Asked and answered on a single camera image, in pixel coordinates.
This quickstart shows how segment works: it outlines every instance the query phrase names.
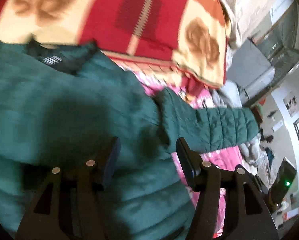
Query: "grey cloth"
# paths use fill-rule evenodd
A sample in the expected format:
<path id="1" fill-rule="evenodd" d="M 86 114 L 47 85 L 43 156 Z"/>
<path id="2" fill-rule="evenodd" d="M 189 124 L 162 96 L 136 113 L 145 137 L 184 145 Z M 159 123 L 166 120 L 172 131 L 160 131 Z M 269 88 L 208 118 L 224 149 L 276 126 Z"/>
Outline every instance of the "grey cloth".
<path id="1" fill-rule="evenodd" d="M 260 148 L 260 133 L 249 142 L 239 145 L 239 150 L 245 161 L 254 167 L 259 167 L 263 162 L 268 163 L 267 154 Z"/>
<path id="2" fill-rule="evenodd" d="M 217 107 L 239 107 L 242 108 L 242 102 L 236 83 L 227 80 L 225 85 L 218 90 L 211 90 L 211 96 Z"/>
<path id="3" fill-rule="evenodd" d="M 244 160 L 251 166 L 258 168 L 257 175 L 267 188 L 274 183 L 277 171 L 269 167 L 269 160 L 266 151 L 260 147 L 261 134 L 256 135 L 252 140 L 239 145 Z"/>

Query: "pink bedsheet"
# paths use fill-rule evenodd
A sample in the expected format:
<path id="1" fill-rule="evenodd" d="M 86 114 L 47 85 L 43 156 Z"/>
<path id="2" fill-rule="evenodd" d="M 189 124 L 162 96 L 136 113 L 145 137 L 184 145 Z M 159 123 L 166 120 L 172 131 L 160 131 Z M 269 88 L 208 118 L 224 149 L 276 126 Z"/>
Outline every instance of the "pink bedsheet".
<path id="1" fill-rule="evenodd" d="M 158 80 L 154 77 L 149 77 L 145 75 L 142 72 L 134 72 L 138 80 L 143 85 L 145 92 L 147 95 L 152 96 L 155 95 L 155 93 L 159 92 L 165 87 L 169 87 L 172 89 L 175 93 L 177 93 L 179 96 L 185 96 L 186 90 L 183 87 L 175 87 L 167 84 L 163 80 Z M 191 102 L 190 104 L 193 108 L 204 108 L 204 107 L 215 107 L 211 94 L 208 90 L 203 90 L 200 95 Z M 187 186 L 185 176 L 183 173 L 183 170 L 181 168 L 181 165 L 179 163 L 178 157 L 176 153 L 172 153 L 172 158 L 174 161 L 174 164 L 176 166 L 178 175 L 181 179 L 181 181 L 186 186 L 189 196 L 192 200 L 193 205 L 196 207 L 198 202 L 199 193 L 193 192 L 190 187 Z M 236 147 L 230 147 L 222 150 L 217 150 L 215 152 L 211 153 L 205 153 L 201 154 L 201 157 L 203 160 L 210 161 L 214 163 L 215 165 L 219 166 L 219 168 L 229 171 L 234 171 L 235 166 L 238 164 L 242 164 L 242 156 L 238 149 L 238 146 Z M 219 210 L 218 210 L 218 216 L 217 216 L 217 224 L 216 224 L 216 230 L 214 237 L 220 236 L 222 234 L 223 225 L 224 225 L 224 218 L 225 218 L 225 195 L 226 191 L 225 189 L 220 190 L 220 198 L 219 198 Z"/>

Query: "green jacket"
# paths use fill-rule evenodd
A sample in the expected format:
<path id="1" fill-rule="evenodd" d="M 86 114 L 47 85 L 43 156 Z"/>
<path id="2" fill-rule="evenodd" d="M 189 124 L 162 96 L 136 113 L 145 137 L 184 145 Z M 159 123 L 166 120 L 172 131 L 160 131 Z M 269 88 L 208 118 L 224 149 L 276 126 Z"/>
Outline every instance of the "green jacket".
<path id="1" fill-rule="evenodd" d="M 258 133 L 249 109 L 194 110 L 164 89 L 148 97 L 131 72 L 101 52 L 78 75 L 0 42 L 0 222 L 15 234 L 24 207 L 53 167 L 81 165 L 113 136 L 121 152 L 110 187 L 99 193 L 109 239 L 161 239 L 194 214 L 171 159 L 177 138 L 201 153 L 239 145 Z M 86 47 L 72 52 L 75 57 Z"/>

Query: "quilted jacket sleeve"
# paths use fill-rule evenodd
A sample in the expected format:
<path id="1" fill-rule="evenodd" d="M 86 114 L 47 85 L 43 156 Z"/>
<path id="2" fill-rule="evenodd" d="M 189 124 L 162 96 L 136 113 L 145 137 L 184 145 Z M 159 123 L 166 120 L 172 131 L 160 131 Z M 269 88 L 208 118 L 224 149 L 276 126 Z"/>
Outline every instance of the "quilted jacket sleeve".
<path id="1" fill-rule="evenodd" d="M 236 146 L 254 138 L 259 127 L 248 108 L 205 108 L 194 110 L 168 89 L 157 95 L 161 108 L 161 138 L 169 151 L 184 137 L 192 150 L 212 152 Z"/>

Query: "metal screw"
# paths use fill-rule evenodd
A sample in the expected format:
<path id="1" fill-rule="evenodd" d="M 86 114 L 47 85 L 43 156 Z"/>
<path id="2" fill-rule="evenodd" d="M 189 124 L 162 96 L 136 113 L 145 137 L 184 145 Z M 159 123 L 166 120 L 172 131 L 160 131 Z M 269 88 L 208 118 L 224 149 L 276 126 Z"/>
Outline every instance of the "metal screw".
<path id="1" fill-rule="evenodd" d="M 242 168 L 238 168 L 237 172 L 241 175 L 243 175 L 245 173 L 244 169 L 242 169 Z"/>
<path id="2" fill-rule="evenodd" d="M 60 172 L 60 168 L 59 167 L 55 167 L 54 169 L 51 170 L 52 173 L 57 174 Z"/>
<path id="3" fill-rule="evenodd" d="M 86 165 L 90 166 L 90 167 L 94 166 L 95 164 L 96 164 L 96 162 L 94 160 L 89 160 L 89 161 L 86 162 Z"/>
<path id="4" fill-rule="evenodd" d="M 208 168 L 211 166 L 211 163 L 209 161 L 203 161 L 203 166 Z"/>

